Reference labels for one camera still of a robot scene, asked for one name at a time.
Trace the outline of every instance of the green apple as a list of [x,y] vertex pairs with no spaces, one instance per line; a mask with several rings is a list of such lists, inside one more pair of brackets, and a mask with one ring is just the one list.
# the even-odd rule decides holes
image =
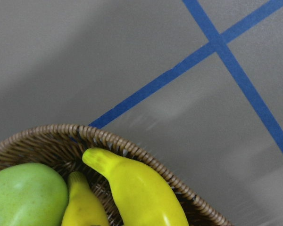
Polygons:
[[59,226],[68,204],[63,178],[41,163],[0,171],[0,226]]

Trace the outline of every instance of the basket of fruit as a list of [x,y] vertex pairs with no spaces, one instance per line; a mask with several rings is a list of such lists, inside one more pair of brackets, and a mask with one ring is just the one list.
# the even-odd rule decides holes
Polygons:
[[231,226],[147,151],[53,124],[0,143],[0,226]]

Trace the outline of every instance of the plastic banana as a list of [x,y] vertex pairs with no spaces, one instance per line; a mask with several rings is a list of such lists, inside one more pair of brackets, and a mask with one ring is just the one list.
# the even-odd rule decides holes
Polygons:
[[62,226],[109,226],[106,212],[89,188],[85,175],[75,171],[68,177],[69,203]]
[[188,226],[169,184],[150,166],[100,148],[83,153],[85,164],[109,182],[124,226]]

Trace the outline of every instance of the basket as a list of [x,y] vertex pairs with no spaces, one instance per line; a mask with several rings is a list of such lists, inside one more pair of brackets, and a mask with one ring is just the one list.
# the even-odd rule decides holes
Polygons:
[[123,222],[108,181],[81,160],[83,152],[95,146],[136,159],[156,170],[172,187],[191,226],[232,225],[148,152],[120,136],[95,127],[52,124],[16,133],[0,143],[0,170],[21,163],[40,162],[52,167],[64,179],[74,170],[81,171],[103,203],[110,225],[121,226]]

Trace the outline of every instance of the gray floor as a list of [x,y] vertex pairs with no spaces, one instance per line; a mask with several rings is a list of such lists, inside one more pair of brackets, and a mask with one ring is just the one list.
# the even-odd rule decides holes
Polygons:
[[[199,0],[223,33],[267,0]],[[181,0],[0,1],[0,141],[88,125],[208,42]],[[228,44],[283,130],[283,7]],[[104,127],[237,226],[283,226],[283,153],[214,53]]]

